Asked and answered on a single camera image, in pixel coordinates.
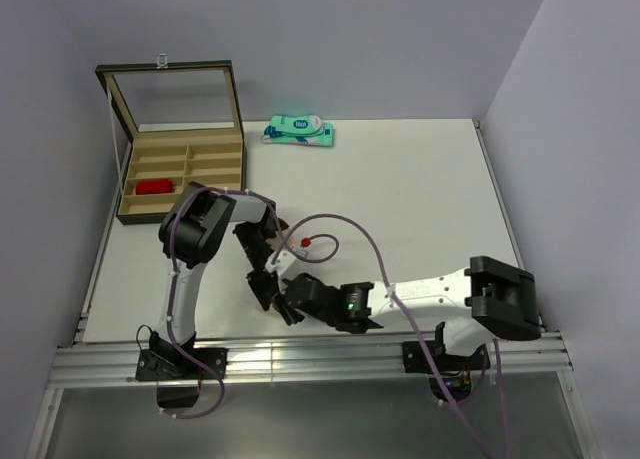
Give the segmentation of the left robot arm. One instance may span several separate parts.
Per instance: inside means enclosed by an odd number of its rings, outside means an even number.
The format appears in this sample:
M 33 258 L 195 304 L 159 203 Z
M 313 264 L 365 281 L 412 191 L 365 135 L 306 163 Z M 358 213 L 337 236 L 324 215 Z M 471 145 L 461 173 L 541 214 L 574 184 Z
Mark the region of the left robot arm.
M 251 192 L 212 189 L 188 183 L 163 219 L 159 240 L 169 260 L 167 299 L 149 348 L 159 356 L 159 367 L 172 378 L 183 378 L 195 365 L 191 350 L 195 341 L 195 309 L 207 264 L 217 254 L 229 224 L 236 225 L 238 239 L 252 271 L 248 282 L 264 307 L 277 287 L 266 263 L 273 249 L 267 243 L 280 226 L 276 204 Z

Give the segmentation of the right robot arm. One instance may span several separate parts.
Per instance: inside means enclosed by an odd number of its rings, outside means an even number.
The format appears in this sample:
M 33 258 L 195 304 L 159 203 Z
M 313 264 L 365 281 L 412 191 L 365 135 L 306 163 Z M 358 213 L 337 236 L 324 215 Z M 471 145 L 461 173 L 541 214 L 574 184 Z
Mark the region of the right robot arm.
M 542 335 L 534 275 L 487 256 L 473 257 L 447 275 L 391 286 L 380 281 L 329 286 L 299 273 L 299 264 L 286 253 L 266 265 L 288 309 L 350 334 L 434 320 L 433 357 L 446 369 L 495 338 L 527 342 Z

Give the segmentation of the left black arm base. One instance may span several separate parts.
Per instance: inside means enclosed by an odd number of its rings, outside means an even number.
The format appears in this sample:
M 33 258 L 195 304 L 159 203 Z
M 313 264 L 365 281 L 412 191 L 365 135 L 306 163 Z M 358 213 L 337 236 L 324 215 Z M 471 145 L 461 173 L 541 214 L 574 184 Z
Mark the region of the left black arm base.
M 182 355 L 178 356 L 178 363 L 173 365 L 145 349 L 139 354 L 135 381 L 156 383 L 159 407 L 178 410 L 192 408 L 199 399 L 204 380 L 225 376 L 228 350 L 219 347 L 196 348 L 192 355 L 213 373 Z

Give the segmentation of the red sock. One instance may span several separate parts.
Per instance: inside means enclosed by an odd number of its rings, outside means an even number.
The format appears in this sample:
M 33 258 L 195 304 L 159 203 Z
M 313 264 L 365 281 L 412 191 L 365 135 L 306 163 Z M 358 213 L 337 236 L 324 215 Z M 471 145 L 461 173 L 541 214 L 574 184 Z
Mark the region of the red sock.
M 171 194 L 174 192 L 174 184 L 169 178 L 141 180 L 135 185 L 135 194 L 138 196 Z

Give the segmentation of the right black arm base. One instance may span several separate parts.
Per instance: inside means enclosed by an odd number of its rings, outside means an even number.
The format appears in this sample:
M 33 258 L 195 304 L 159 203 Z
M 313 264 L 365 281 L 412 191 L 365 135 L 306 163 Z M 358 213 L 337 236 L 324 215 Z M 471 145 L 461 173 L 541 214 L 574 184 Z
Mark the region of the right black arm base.
M 483 345 L 471 356 L 464 357 L 437 353 L 434 341 L 427 341 L 426 344 L 453 399 L 458 403 L 468 400 L 483 383 L 491 366 L 487 347 Z M 435 379 L 419 342 L 405 341 L 401 344 L 401 351 L 404 371 L 407 374 L 426 375 L 434 397 L 447 402 L 448 399 Z

